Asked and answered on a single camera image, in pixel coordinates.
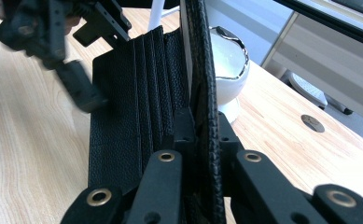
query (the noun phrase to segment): white mug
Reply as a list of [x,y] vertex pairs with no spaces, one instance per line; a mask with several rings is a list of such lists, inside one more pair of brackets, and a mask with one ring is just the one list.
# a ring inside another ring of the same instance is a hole
[[210,28],[210,36],[218,111],[224,113],[229,122],[234,122],[240,110],[236,97],[244,87],[250,68],[248,51],[236,35],[220,26]]

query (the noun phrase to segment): textured leather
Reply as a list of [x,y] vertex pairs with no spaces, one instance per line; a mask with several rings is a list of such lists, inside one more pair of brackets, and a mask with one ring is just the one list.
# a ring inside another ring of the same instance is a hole
[[[157,28],[93,61],[93,83],[108,106],[91,114],[89,186],[128,189],[161,149],[163,136],[173,134],[173,104],[185,106],[188,98],[170,91],[170,82],[177,88],[187,82],[179,30],[170,35],[165,45],[168,35]],[[169,66],[180,69],[168,73]]]
[[183,32],[188,32],[192,59],[192,87],[190,107],[195,118],[196,135],[200,139],[206,178],[202,183],[202,207],[207,208],[212,223],[226,223],[222,191],[221,160],[218,140],[216,108],[216,74],[211,39],[203,0],[181,0],[186,10],[187,24],[181,20]]

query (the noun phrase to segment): black plastic bracket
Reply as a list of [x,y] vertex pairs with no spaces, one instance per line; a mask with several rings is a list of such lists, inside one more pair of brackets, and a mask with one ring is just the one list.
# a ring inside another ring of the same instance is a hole
[[127,223],[181,222],[182,157],[174,150],[152,154]]

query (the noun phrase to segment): brass grommet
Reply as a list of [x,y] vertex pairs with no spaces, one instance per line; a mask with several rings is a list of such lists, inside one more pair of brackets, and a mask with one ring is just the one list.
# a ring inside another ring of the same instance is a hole
[[90,206],[101,206],[108,203],[111,196],[112,194],[109,189],[95,189],[88,195],[86,201]]
[[258,154],[252,152],[245,153],[244,159],[252,162],[259,162],[262,160],[262,158]]
[[327,197],[333,202],[343,207],[355,207],[356,200],[352,198],[350,195],[343,193],[338,190],[329,190],[327,191]]
[[163,152],[159,155],[160,161],[173,161],[175,159],[175,155],[169,152]]

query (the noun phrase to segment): white cable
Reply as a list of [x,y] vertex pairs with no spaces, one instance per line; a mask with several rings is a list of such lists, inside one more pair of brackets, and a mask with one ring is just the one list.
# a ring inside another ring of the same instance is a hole
[[151,14],[149,16],[148,31],[161,25],[161,12],[163,11],[164,0],[153,0]]

